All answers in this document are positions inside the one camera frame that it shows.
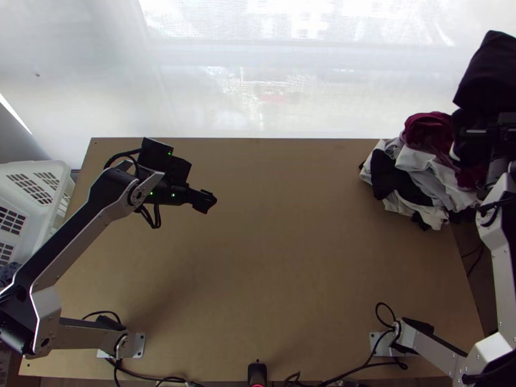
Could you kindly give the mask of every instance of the wooden tabletop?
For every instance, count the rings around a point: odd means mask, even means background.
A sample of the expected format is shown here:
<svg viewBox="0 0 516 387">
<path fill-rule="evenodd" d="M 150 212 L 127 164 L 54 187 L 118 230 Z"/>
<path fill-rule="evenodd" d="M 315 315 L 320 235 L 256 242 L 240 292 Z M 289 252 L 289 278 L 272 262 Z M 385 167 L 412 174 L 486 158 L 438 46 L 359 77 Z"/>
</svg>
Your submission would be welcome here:
<svg viewBox="0 0 516 387">
<path fill-rule="evenodd" d="M 482 338 L 450 227 L 423 232 L 386 212 L 359 180 L 374 140 L 161 139 L 192 163 L 188 182 L 219 202 L 208 215 L 188 204 L 112 223 L 57 283 L 64 317 L 113 310 L 145 332 L 139 373 L 195 381 L 244 381 L 260 359 L 271 380 L 301 371 L 324 380 L 362 364 L 379 301 L 398 317 L 432 323 L 469 351 Z M 104 163 L 141 139 L 92 139 L 71 210 Z M 111 379 L 95 350 L 54 350 L 23 361 L 23 375 Z M 356 378 L 429 377 L 372 368 Z"/>
</svg>

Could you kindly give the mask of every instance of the black cable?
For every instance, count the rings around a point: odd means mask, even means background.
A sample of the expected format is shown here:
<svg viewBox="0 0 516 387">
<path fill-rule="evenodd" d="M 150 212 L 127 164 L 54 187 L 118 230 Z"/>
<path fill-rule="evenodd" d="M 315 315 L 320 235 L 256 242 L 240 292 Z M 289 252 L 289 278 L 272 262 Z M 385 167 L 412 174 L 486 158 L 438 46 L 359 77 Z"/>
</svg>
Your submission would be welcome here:
<svg viewBox="0 0 516 387">
<path fill-rule="evenodd" d="M 115 154 L 115 155 L 111 156 L 111 158 L 109 160 L 107 160 L 106 164 L 104 165 L 104 169 L 109 168 L 116 159 L 119 159 L 121 157 L 127 157 L 134 163 L 135 175 L 136 175 L 136 177 L 139 177 L 140 167 L 139 167 L 138 163 L 136 162 L 136 160 L 134 159 L 134 157 L 132 157 L 131 155 L 135 155 L 135 154 L 139 153 L 140 151 L 141 151 L 141 148 L 138 148 L 138 149 L 128 150 L 127 152 L 121 152 L 119 154 Z"/>
<path fill-rule="evenodd" d="M 121 362 L 122 362 L 122 360 L 117 360 L 116 363 L 114 364 L 114 368 L 113 368 L 113 380 L 115 381 L 115 385 L 117 387 L 120 387 L 120 382 L 118 381 L 118 378 L 117 378 L 117 371 L 120 367 Z"/>
<path fill-rule="evenodd" d="M 479 248 L 482 247 L 484 244 L 483 243 L 480 243 L 477 247 L 475 247 L 472 251 L 470 251 L 469 253 L 467 254 L 464 254 L 464 255 L 461 255 L 461 258 L 466 258 L 468 256 L 470 256 L 471 254 L 474 254 L 476 253 L 477 251 L 479 251 Z"/>
<path fill-rule="evenodd" d="M 293 373 L 290 376 L 287 376 L 285 380 L 283 381 L 283 387 L 290 386 L 292 384 L 296 384 L 296 382 L 299 381 L 299 377 L 301 376 L 301 371 L 298 371 L 296 373 Z"/>
<path fill-rule="evenodd" d="M 385 308 L 387 308 L 387 310 L 391 313 L 391 316 L 392 316 L 392 319 L 393 319 L 393 323 L 395 323 L 397 320 L 396 320 L 396 315 L 394 314 L 394 311 L 391 309 L 390 306 L 388 306 L 386 303 L 377 303 L 376 304 L 376 307 L 375 307 L 375 314 L 376 314 L 376 318 L 378 319 L 378 321 L 383 324 L 384 326 L 388 327 L 389 329 L 386 330 L 385 332 L 383 332 L 380 337 L 376 340 L 375 342 L 375 345 L 373 346 L 373 350 L 371 351 L 371 353 L 369 354 L 368 358 L 366 359 L 366 361 L 364 362 L 364 364 L 362 364 L 361 366 L 359 367 L 356 367 L 350 371 L 347 371 L 339 376 L 336 376 L 334 378 L 331 378 L 331 379 L 328 379 L 327 381 L 324 381 L 320 384 L 318 384 L 316 387 L 327 387 L 328 385 L 330 385 L 331 383 L 335 383 L 335 382 L 338 382 L 342 379 L 344 379 L 345 377 L 353 374 L 353 373 L 356 373 L 356 372 L 359 372 L 359 371 L 362 371 L 362 370 L 365 370 L 367 368 L 373 368 L 373 367 L 380 367 L 380 366 L 398 366 L 399 368 L 401 368 L 402 370 L 407 370 L 408 369 L 408 366 L 407 364 L 401 362 L 397 357 L 394 357 L 393 358 L 393 361 L 388 361 L 388 362 L 378 362 L 378 363 L 373 363 L 373 364 L 370 364 L 370 361 L 373 359 L 374 355 L 376 354 L 376 349 L 378 348 L 378 345 L 380 344 L 380 342 L 382 341 L 382 339 L 388 335 L 389 333 L 392 333 L 392 332 L 395 332 L 395 326 L 394 325 L 389 325 L 387 324 L 385 321 L 382 320 L 382 318 L 380 317 L 379 315 L 379 308 L 380 306 L 384 306 Z M 311 387 L 311 386 L 308 386 L 307 384 L 303 384 L 299 381 L 299 377 L 301 376 L 301 373 L 300 372 L 296 372 L 296 373 L 293 373 L 292 375 L 290 375 L 289 377 L 287 377 L 284 381 L 283 381 L 283 386 L 282 387 L 290 387 L 291 385 L 296 385 L 298 387 Z"/>
<path fill-rule="evenodd" d="M 117 323 L 122 325 L 122 320 L 120 320 L 120 317 L 115 312 L 111 312 L 110 310 L 99 310 L 98 312 L 88 313 L 81 320 L 86 320 L 88 317 L 96 316 L 96 315 L 99 315 L 99 314 L 110 314 L 113 317 L 115 317 L 115 319 L 117 320 Z"/>
<path fill-rule="evenodd" d="M 150 215 L 149 210 L 142 204 L 138 207 L 135 212 L 141 213 L 143 219 L 150 225 L 151 228 L 160 228 L 161 227 L 161 214 L 159 213 L 159 204 L 154 205 L 154 220 Z"/>
<path fill-rule="evenodd" d="M 373 356 L 376 353 L 376 348 L 378 348 L 378 344 L 380 344 L 380 341 L 385 337 L 385 335 L 387 335 L 388 333 L 392 333 L 392 332 L 394 332 L 394 329 L 389 329 L 389 330 L 386 330 L 384 333 L 382 333 L 380 335 L 378 340 L 376 340 L 376 343 L 375 343 L 375 345 L 373 347 L 373 350 L 371 351 L 371 354 L 369 355 L 367 360 L 364 362 L 364 364 L 362 364 L 359 367 L 356 367 L 356 368 L 352 369 L 351 371 L 345 372 L 345 373 L 343 373 L 343 374 L 341 374 L 339 376 L 336 376 L 334 378 L 328 379 L 327 381 L 324 381 L 324 382 L 318 384 L 317 387 L 326 387 L 326 386 L 328 386 L 331 383 L 338 382 L 338 381 L 344 379 L 345 377 L 347 377 L 347 376 L 349 376 L 349 375 L 351 375 L 353 373 L 356 373 L 358 371 L 365 370 L 366 368 L 380 367 L 380 366 L 398 366 L 402 370 L 407 370 L 408 366 L 405 363 L 403 363 L 400 360 L 398 360 L 397 358 L 394 358 L 394 361 L 390 361 L 390 362 L 380 362 L 380 363 L 369 364 L 369 362 L 373 359 Z"/>
<path fill-rule="evenodd" d="M 482 259 L 482 254 L 484 253 L 484 245 L 482 245 L 482 248 L 480 249 L 480 252 L 479 252 L 479 256 L 478 258 L 476 259 L 476 261 L 472 264 L 471 268 L 468 270 L 468 273 L 466 274 L 466 276 L 469 278 L 470 277 L 470 274 L 472 273 L 473 269 L 476 267 L 476 265 L 480 262 L 480 260 Z"/>
<path fill-rule="evenodd" d="M 383 325 L 383 326 L 386 326 L 387 328 L 391 328 L 391 329 L 394 329 L 394 325 L 389 325 L 387 324 L 385 321 L 382 320 L 382 318 L 380 317 L 380 315 L 378 314 L 378 309 L 380 308 L 380 306 L 385 306 L 388 311 L 391 313 L 391 316 L 392 316 L 392 321 L 393 323 L 396 321 L 396 316 L 393 312 L 393 310 L 391 309 L 390 306 L 388 306 L 386 303 L 377 303 L 376 306 L 375 306 L 375 314 L 376 314 L 376 318 L 378 319 L 378 321 L 380 321 L 380 323 Z"/>
</svg>

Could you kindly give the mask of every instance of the gray wall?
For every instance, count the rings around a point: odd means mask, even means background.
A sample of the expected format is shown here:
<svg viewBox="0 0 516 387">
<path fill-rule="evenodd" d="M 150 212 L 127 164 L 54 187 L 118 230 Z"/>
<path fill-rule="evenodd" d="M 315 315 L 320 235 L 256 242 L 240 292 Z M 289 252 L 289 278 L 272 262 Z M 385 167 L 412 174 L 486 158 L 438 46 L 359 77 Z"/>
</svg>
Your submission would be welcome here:
<svg viewBox="0 0 516 387">
<path fill-rule="evenodd" d="M 49 160 L 49 156 L 0 103 L 0 163 L 27 160 Z"/>
</svg>

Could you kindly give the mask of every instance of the cable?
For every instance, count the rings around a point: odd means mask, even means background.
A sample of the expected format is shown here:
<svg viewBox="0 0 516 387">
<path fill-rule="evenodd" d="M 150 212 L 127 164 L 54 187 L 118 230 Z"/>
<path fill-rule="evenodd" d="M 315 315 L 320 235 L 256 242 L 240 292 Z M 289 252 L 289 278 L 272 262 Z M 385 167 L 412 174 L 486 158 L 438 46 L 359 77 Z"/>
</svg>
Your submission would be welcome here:
<svg viewBox="0 0 516 387">
<path fill-rule="evenodd" d="M 480 260 L 482 259 L 482 254 L 484 253 L 484 245 L 482 245 L 482 248 L 480 249 L 480 252 L 479 252 L 479 256 L 478 258 L 476 259 L 476 261 L 472 264 L 471 268 L 468 270 L 468 273 L 466 274 L 466 276 L 469 278 L 470 277 L 470 274 L 472 273 L 473 269 L 476 267 L 477 263 L 480 262 Z"/>
<path fill-rule="evenodd" d="M 132 157 L 131 155 L 135 155 L 135 154 L 139 153 L 140 151 L 141 151 L 141 148 L 138 148 L 138 149 L 128 150 L 127 152 L 121 152 L 119 154 L 115 154 L 115 155 L 111 156 L 111 158 L 109 160 L 107 160 L 106 164 L 104 165 L 104 169 L 109 168 L 116 159 L 119 159 L 121 157 L 127 157 L 128 159 L 130 159 L 133 162 L 134 169 L 135 169 L 135 175 L 136 175 L 136 177 L 139 177 L 140 176 L 140 167 L 139 167 L 138 163 L 136 162 L 135 158 Z"/>
<path fill-rule="evenodd" d="M 117 323 L 122 325 L 122 320 L 120 320 L 120 317 L 115 312 L 111 312 L 110 310 L 99 310 L 98 312 L 88 313 L 81 320 L 86 320 L 88 317 L 96 316 L 96 315 L 99 315 L 99 314 L 110 314 L 113 317 L 115 317 L 115 319 L 117 320 Z"/>
<path fill-rule="evenodd" d="M 387 324 L 385 321 L 382 320 L 382 318 L 380 317 L 380 315 L 378 314 L 378 309 L 380 308 L 380 306 L 385 306 L 389 312 L 391 312 L 391 316 L 392 316 L 392 321 L 393 323 L 396 321 L 396 316 L 394 314 L 394 312 L 392 311 L 391 307 L 388 306 L 386 303 L 377 303 L 376 306 L 375 306 L 375 314 L 376 314 L 376 318 L 378 319 L 378 321 L 380 321 L 380 323 L 383 325 L 383 326 L 386 326 L 387 328 L 391 328 L 391 329 L 394 329 L 394 325 L 389 325 Z"/>
<path fill-rule="evenodd" d="M 120 363 L 122 363 L 122 360 L 117 360 L 114 364 L 114 368 L 113 368 L 113 380 L 115 381 L 115 385 L 117 387 L 120 387 L 120 382 L 118 381 L 118 378 L 117 378 L 117 371 L 120 367 Z"/>
<path fill-rule="evenodd" d="M 157 386 L 159 386 L 163 382 L 176 382 L 176 383 L 191 384 L 192 386 L 196 386 L 196 387 L 204 387 L 201 383 L 187 381 L 186 379 L 183 379 L 182 377 L 178 377 L 178 376 L 167 376 L 167 377 L 163 377 L 163 378 L 158 378 L 158 377 L 153 377 L 153 376 L 141 375 L 139 373 L 135 373 L 133 371 L 126 370 L 125 368 L 123 368 L 122 367 L 122 360 L 118 360 L 116 362 L 113 362 L 110 359 L 106 359 L 106 361 L 112 367 L 114 367 L 114 381 L 115 381 L 115 385 L 117 387 L 119 387 L 119 384 L 118 384 L 119 381 L 118 381 L 118 378 L 116 376 L 116 373 L 118 371 L 120 371 L 121 373 L 125 373 L 126 375 L 129 375 L 129 376 L 131 376 L 133 378 L 140 379 L 142 381 L 158 382 Z"/>
<path fill-rule="evenodd" d="M 408 366 L 405 363 L 403 363 L 400 360 L 398 360 L 398 358 L 394 358 L 393 361 L 389 361 L 389 362 L 380 362 L 380 363 L 369 364 L 369 362 L 373 359 L 373 356 L 376 353 L 376 348 L 378 347 L 378 344 L 380 344 L 380 341 L 385 337 L 385 335 L 387 335 L 388 333 L 392 333 L 392 332 L 394 332 L 394 329 L 389 329 L 389 330 L 386 330 L 384 333 L 382 333 L 380 335 L 378 340 L 376 340 L 376 343 L 375 343 L 375 345 L 373 347 L 373 350 L 371 351 L 371 354 L 369 355 L 367 360 L 364 362 L 364 364 L 362 364 L 359 367 L 356 367 L 356 368 L 352 369 L 351 371 L 345 372 L 345 373 L 343 373 L 343 374 L 341 374 L 339 376 L 336 376 L 334 378 L 328 379 L 327 381 L 324 381 L 324 382 L 318 384 L 317 387 L 326 387 L 327 385 L 329 385 L 331 383 L 338 382 L 338 381 L 344 379 L 345 377 L 347 377 L 347 376 L 349 376 L 349 375 L 351 375 L 353 373 L 356 373 L 358 371 L 365 370 L 366 368 L 380 367 L 380 366 L 398 366 L 402 370 L 407 370 Z"/>
<path fill-rule="evenodd" d="M 335 382 L 338 382 L 342 379 L 344 379 L 345 377 L 353 374 L 353 373 L 356 373 L 356 372 L 359 372 L 359 371 L 362 371 L 362 370 L 365 370 L 367 368 L 373 368 L 373 367 L 380 367 L 380 366 L 398 366 L 399 368 L 401 368 L 402 370 L 407 370 L 408 369 L 408 366 L 407 364 L 401 362 L 397 357 L 394 357 L 393 358 L 393 361 L 388 361 L 388 362 L 378 362 L 378 363 L 373 363 L 373 364 L 370 364 L 370 361 L 373 359 L 374 355 L 376 354 L 376 349 L 378 348 L 378 345 L 380 344 L 380 342 L 382 341 L 382 339 L 388 335 L 389 333 L 392 333 L 392 332 L 395 332 L 395 327 L 394 325 L 389 325 L 387 324 L 387 322 L 385 322 L 379 315 L 379 308 L 380 306 L 384 306 L 385 308 L 387 308 L 387 310 L 391 313 L 391 316 L 392 316 L 392 319 L 393 319 L 393 322 L 395 323 L 397 321 L 396 319 L 396 315 L 394 314 L 394 311 L 391 309 L 390 306 L 388 306 L 386 303 L 377 303 L 376 304 L 376 307 L 375 307 L 375 314 L 376 314 L 376 318 L 378 319 L 378 321 L 386 326 L 387 328 L 389 328 L 388 330 L 386 330 L 385 332 L 383 332 L 380 337 L 376 340 L 375 342 L 375 345 L 373 346 L 373 350 L 371 351 L 371 353 L 369 354 L 369 357 L 367 358 L 367 360 L 364 362 L 364 364 L 362 364 L 361 366 L 359 367 L 356 367 L 350 371 L 347 371 L 339 376 L 336 376 L 334 378 L 331 378 L 331 379 L 328 379 L 327 381 L 324 381 L 320 384 L 318 384 L 317 386 L 315 387 L 327 387 L 328 385 L 330 385 L 331 383 L 335 383 Z M 299 381 L 299 378 L 301 376 L 301 372 L 296 372 L 296 373 L 293 373 L 292 375 L 288 376 L 287 378 L 285 378 L 285 380 L 283 381 L 283 385 L 282 387 L 290 387 L 292 385 L 296 385 L 298 387 L 313 387 L 313 386 L 308 386 L 307 384 L 303 384 Z"/>
<path fill-rule="evenodd" d="M 469 253 L 467 254 L 464 254 L 464 255 L 461 255 L 461 258 L 466 258 L 468 257 L 469 255 L 473 254 L 473 253 L 476 253 L 477 251 L 479 251 L 479 248 L 482 247 L 484 244 L 483 243 L 480 243 L 477 247 L 475 247 L 472 251 L 470 251 Z"/>
<path fill-rule="evenodd" d="M 143 219 L 150 225 L 151 228 L 160 228 L 161 227 L 161 214 L 159 213 L 159 204 L 154 204 L 154 220 L 150 215 L 149 210 L 142 204 L 138 207 L 135 212 L 141 213 Z"/>
</svg>

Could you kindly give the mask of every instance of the white curtain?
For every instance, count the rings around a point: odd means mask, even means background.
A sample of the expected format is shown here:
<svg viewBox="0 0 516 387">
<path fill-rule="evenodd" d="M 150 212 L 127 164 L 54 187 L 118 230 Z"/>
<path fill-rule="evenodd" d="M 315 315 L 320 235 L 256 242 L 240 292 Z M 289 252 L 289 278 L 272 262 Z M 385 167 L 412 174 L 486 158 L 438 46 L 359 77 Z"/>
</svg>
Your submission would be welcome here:
<svg viewBox="0 0 516 387">
<path fill-rule="evenodd" d="M 0 0 L 0 94 L 79 168 L 91 137 L 393 137 L 513 0 Z"/>
</svg>

